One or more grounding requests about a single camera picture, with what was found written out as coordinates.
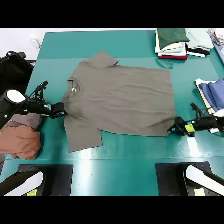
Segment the reddish brown garment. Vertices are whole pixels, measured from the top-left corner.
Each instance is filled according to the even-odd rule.
[[[40,149],[40,133],[31,127],[4,127],[0,130],[0,153],[11,153],[13,158],[34,159]]]

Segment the green table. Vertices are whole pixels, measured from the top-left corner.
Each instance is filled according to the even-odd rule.
[[[47,33],[27,93],[48,80],[45,98],[61,101],[67,78],[83,58],[100,50],[118,58],[121,65],[168,68],[171,71],[177,114],[193,119],[194,102],[205,108],[194,80],[224,77],[214,49],[210,57],[187,61],[158,59],[154,31],[105,31]],[[16,172],[20,163],[73,164],[71,195],[158,195],[155,163],[209,161],[213,172],[224,178],[224,138],[207,131],[188,137],[143,137],[102,132],[103,146],[69,153],[63,118],[48,119],[41,130],[42,148],[33,161],[12,159],[4,163],[0,181]]]

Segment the red cloth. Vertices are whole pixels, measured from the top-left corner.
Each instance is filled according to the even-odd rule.
[[[168,58],[168,59],[176,59],[176,60],[187,60],[188,55],[186,56],[172,56],[172,55],[162,55],[158,56],[158,58]]]

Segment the shirt sleeve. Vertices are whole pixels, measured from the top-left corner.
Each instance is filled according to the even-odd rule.
[[[100,51],[93,57],[86,60],[86,62],[96,67],[110,67],[117,64],[118,60],[107,54],[105,51]]]

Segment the black bag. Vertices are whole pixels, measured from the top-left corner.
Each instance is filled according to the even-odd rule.
[[[25,57],[24,52],[9,51],[0,58],[0,95],[7,89],[25,93],[33,71],[33,65]]]

